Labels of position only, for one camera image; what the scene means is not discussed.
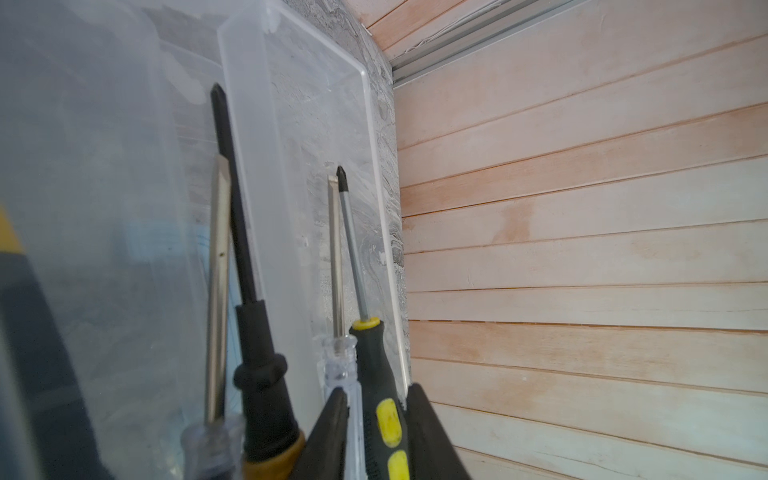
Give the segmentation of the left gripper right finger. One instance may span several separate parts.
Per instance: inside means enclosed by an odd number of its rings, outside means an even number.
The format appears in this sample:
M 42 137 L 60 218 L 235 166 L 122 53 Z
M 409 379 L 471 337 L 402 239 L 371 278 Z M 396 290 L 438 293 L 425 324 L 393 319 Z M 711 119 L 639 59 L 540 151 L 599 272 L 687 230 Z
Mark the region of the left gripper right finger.
M 424 389 L 418 383 L 409 387 L 405 416 L 413 479 L 471 479 Z

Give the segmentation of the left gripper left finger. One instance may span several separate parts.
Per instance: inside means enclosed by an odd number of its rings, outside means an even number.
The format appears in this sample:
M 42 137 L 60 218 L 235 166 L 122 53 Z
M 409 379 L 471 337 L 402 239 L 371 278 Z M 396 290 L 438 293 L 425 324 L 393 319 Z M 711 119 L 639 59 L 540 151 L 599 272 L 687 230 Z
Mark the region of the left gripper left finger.
M 344 478 L 349 407 L 347 394 L 336 387 L 299 455 L 290 480 Z

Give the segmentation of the yellow handled screwdriver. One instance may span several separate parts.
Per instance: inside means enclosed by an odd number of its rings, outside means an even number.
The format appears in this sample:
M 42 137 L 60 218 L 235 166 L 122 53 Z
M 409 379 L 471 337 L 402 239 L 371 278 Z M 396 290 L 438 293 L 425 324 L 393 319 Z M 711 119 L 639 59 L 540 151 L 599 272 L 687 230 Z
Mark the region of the yellow handled screwdriver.
M 231 233 L 241 296 L 235 312 L 242 355 L 233 383 L 245 418 L 243 477 L 287 479 L 305 437 L 284 379 L 287 361 L 274 349 L 266 304 L 257 295 L 227 96 L 219 84 L 210 96 L 219 153 L 228 160 L 232 181 Z

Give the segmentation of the yellow black small screwdriver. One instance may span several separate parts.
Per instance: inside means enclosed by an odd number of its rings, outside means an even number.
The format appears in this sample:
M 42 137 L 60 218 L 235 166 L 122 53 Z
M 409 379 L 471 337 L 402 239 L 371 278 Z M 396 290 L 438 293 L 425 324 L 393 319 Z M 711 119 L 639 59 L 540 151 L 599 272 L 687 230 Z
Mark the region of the yellow black small screwdriver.
M 380 318 L 369 314 L 347 175 L 341 166 L 337 168 L 336 175 L 359 310 L 359 319 L 353 322 L 349 333 L 357 339 L 366 473 L 370 479 L 409 479 L 408 431 L 385 351 L 385 326 Z

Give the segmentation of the clear handled screwdriver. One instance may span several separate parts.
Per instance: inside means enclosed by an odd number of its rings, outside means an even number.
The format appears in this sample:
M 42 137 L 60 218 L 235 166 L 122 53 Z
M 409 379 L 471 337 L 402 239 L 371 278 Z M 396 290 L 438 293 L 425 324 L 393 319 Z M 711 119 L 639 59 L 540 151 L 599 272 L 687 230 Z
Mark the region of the clear handled screwdriver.
M 329 240 L 331 262 L 332 336 L 324 341 L 326 395 L 337 387 L 348 403 L 345 479 L 366 479 L 362 388 L 358 381 L 357 339 L 348 334 L 344 320 L 344 292 L 339 181 L 328 176 Z
M 243 477 L 244 419 L 226 410 L 231 199 L 229 162 L 218 154 L 210 211 L 204 419 L 181 435 L 186 479 Z

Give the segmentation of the yellow black utility knife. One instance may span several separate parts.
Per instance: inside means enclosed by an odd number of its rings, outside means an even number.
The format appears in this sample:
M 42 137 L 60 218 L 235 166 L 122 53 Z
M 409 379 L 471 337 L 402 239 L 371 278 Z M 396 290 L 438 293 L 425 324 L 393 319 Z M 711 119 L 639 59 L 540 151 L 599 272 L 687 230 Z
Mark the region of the yellow black utility knife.
M 111 479 L 70 355 L 31 261 L 1 213 L 1 444 L 43 479 Z

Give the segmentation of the blue plastic tool box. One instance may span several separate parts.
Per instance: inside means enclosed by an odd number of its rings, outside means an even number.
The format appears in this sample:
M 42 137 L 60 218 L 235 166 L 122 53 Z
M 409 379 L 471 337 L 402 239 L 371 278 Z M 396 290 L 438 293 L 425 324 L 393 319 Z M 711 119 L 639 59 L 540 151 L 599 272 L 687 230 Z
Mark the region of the blue plastic tool box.
M 391 71 L 343 1 L 5 1 L 1 213 L 111 479 L 180 479 L 204 419 L 209 215 L 227 96 L 257 294 L 298 425 L 324 403 L 327 183 L 350 183 L 370 312 L 408 381 Z

